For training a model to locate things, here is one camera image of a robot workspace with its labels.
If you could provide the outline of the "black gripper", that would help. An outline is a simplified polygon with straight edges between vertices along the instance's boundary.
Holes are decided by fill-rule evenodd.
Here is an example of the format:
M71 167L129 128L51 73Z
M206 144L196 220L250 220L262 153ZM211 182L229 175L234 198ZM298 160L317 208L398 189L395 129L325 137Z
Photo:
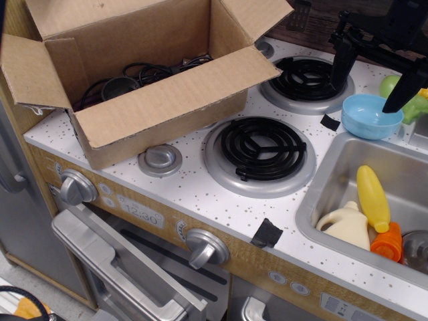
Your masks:
M342 11L330 36L334 56L330 83L341 90L358 56L402 73L383 107L398 112L423 87L427 77L426 1L393 1L384 16Z

